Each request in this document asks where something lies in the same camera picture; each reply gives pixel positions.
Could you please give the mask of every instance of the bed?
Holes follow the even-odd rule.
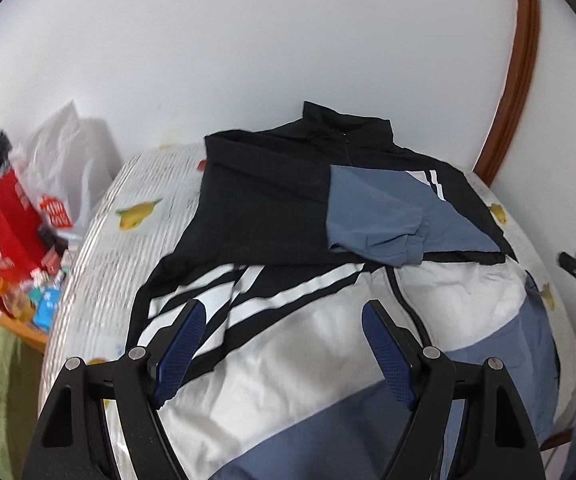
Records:
[[[79,356],[90,363],[113,360],[123,353],[136,290],[161,256],[172,251],[194,215],[203,158],[201,144],[175,145],[145,152],[122,168],[90,225],[66,283],[44,360],[39,406],[66,358]],[[545,305],[560,367],[552,431],[560,431],[576,411],[574,332],[526,235],[476,175],[466,177],[489,206]],[[135,219],[131,215],[136,210],[148,213]],[[108,404],[107,417],[122,478],[134,478],[113,402]],[[174,417],[163,420],[170,431]],[[209,471],[197,470],[191,478],[209,476]]]

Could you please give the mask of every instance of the white plastic bag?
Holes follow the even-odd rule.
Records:
[[[18,181],[60,235],[81,238],[114,175],[107,131],[81,121],[70,102],[9,154]]]

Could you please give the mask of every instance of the blue gripper pad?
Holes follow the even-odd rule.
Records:
[[[412,410],[417,403],[417,396],[412,389],[410,366],[370,303],[363,306],[361,325],[390,391]]]
[[[157,367],[157,386],[151,400],[156,409],[172,399],[179,388],[188,366],[197,351],[206,328],[206,309],[200,301],[193,307],[185,322],[170,343]]]

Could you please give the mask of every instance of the metal bolt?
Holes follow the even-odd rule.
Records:
[[[442,353],[439,352],[438,348],[434,346],[427,346],[423,349],[423,355],[425,355],[428,359],[439,359],[439,356]]]
[[[493,370],[501,370],[501,368],[504,367],[504,363],[498,357],[491,357],[488,359],[488,366],[490,366]]]
[[[143,346],[135,346],[135,348],[131,348],[128,352],[128,357],[133,361],[137,361],[141,359],[146,354],[146,349]]]
[[[74,370],[75,368],[79,368],[81,364],[81,359],[78,357],[71,357],[66,361],[66,368],[68,370]]]

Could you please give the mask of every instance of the white fabric panel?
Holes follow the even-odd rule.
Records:
[[[526,272],[511,258],[495,266],[422,262],[395,269],[395,274],[402,295],[444,352],[496,332],[526,299]]]

